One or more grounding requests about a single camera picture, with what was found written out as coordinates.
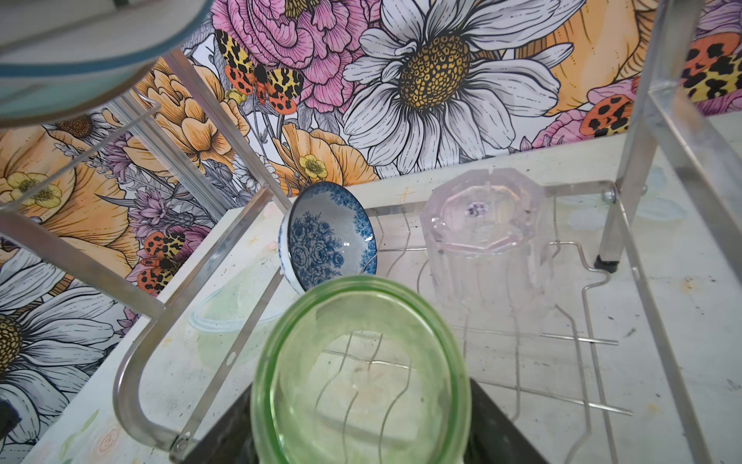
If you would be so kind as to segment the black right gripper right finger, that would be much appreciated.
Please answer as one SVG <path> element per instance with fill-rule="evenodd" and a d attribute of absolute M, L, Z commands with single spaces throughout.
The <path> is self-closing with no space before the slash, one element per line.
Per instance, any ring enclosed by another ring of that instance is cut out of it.
<path fill-rule="evenodd" d="M 471 379 L 471 430 L 463 461 L 466 464 L 547 464 L 546 459 Z"/>

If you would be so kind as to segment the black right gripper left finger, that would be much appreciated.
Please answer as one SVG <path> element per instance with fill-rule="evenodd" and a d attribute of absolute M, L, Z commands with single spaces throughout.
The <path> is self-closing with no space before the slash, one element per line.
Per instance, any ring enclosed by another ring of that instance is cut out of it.
<path fill-rule="evenodd" d="M 248 386 L 209 433 L 196 444 L 185 464 L 249 464 L 255 462 L 250 419 L 252 386 Z"/>

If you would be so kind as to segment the green glass tumbler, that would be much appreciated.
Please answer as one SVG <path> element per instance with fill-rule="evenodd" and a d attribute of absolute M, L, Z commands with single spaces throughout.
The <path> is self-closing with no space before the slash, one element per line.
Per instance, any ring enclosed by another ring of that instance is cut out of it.
<path fill-rule="evenodd" d="M 457 338 L 421 295 L 347 276 L 278 320 L 251 386 L 263 463 L 459 463 L 471 428 Z"/>

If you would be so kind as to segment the clear pink glass tumbler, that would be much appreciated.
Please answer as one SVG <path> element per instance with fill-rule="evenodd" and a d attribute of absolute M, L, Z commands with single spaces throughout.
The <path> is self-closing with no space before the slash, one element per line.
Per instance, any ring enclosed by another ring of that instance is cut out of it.
<path fill-rule="evenodd" d="M 454 327 L 538 334 L 554 306 L 545 189 L 513 168 L 433 189 L 420 225 L 436 305 Z"/>

